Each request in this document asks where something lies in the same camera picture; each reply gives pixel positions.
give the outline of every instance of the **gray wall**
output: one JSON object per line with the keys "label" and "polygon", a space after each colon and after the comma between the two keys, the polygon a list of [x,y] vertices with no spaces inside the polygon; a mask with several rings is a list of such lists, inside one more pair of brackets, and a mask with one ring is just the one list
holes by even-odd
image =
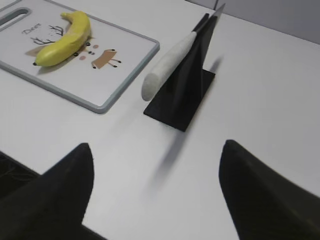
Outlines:
{"label": "gray wall", "polygon": [[[212,8],[210,0],[193,1]],[[219,0],[217,6],[223,3],[228,15],[320,44],[320,0]]]}

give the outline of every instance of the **knife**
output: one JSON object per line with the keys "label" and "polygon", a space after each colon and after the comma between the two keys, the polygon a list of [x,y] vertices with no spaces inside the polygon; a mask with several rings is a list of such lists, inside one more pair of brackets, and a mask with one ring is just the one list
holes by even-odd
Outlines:
{"label": "knife", "polygon": [[[226,4],[223,4],[211,18],[217,17],[216,23],[225,8]],[[171,48],[153,67],[149,72],[142,84],[141,96],[145,101],[150,101],[175,71],[181,61],[187,56],[192,45],[194,44],[197,34],[202,30],[209,20],[209,14],[205,14],[192,32]]]}

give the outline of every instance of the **cutting board handle hole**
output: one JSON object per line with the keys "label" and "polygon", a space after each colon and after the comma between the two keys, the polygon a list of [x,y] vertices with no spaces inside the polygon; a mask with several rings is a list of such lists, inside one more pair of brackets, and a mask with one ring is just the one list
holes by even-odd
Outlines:
{"label": "cutting board handle hole", "polygon": [[20,7],[0,17],[0,31],[19,22],[30,13],[31,10],[29,8]]}

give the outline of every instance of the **deer text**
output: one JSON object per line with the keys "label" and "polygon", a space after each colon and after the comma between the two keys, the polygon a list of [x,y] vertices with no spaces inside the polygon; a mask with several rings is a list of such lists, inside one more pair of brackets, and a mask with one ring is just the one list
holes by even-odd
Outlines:
{"label": "deer text", "polygon": [[22,31],[22,34],[29,34],[29,33],[31,33],[32,31],[36,30],[36,29],[37,29],[38,27],[40,27],[40,26],[41,26],[41,24],[38,23],[38,24],[36,24],[35,26],[31,27],[30,29],[23,30],[23,31]]}

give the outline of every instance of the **deer illustration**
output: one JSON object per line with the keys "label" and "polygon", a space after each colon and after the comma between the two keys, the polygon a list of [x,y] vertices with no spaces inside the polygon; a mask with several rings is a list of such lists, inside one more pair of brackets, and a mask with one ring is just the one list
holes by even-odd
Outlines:
{"label": "deer illustration", "polygon": [[[49,25],[49,28],[51,30],[55,31],[55,34],[63,36],[64,35],[64,29],[60,26],[51,26]],[[33,43],[40,45],[28,52],[26,52],[26,55],[28,56],[32,56],[32,57],[36,57],[37,54],[46,47],[46,45],[48,44],[52,44],[55,43],[55,41],[50,40],[50,39],[46,39],[46,40],[42,40],[39,39],[38,37],[31,37]],[[79,56],[79,54],[83,53],[83,52],[88,52],[89,54],[93,54],[91,51],[87,50],[87,47],[89,47],[91,44],[89,42],[87,42],[85,45],[83,45],[76,53],[74,53],[74,57]],[[110,61],[114,61],[114,62],[118,62],[118,63],[122,63],[120,60],[114,59],[113,57],[117,54],[117,51],[115,49],[107,49],[104,50],[103,53],[101,54],[100,57],[98,57],[97,59],[95,59],[94,61],[91,62],[91,65],[94,69],[101,69],[103,66],[105,66],[106,64],[111,65],[114,68],[117,68],[118,66],[115,64],[112,64]],[[80,60],[84,60],[86,59],[85,56],[80,57]]]}
{"label": "deer illustration", "polygon": [[122,63],[120,60],[113,58],[116,54],[117,52],[114,49],[104,50],[100,57],[98,57],[96,60],[91,62],[91,65],[94,69],[96,68],[101,69],[106,64],[110,64],[112,67],[117,68],[118,67],[117,65],[110,63],[110,61],[115,61],[120,64]]}
{"label": "deer illustration", "polygon": [[[60,35],[60,36],[64,35],[64,29],[62,27],[60,27],[60,26],[51,26],[51,25],[49,25],[49,27],[50,27],[50,29],[55,31],[55,34]],[[49,39],[46,39],[46,41],[40,40],[37,37],[36,38],[31,37],[31,39],[33,40],[33,42],[35,44],[38,44],[38,45],[45,45],[45,44],[55,43],[55,41],[51,41]]]}

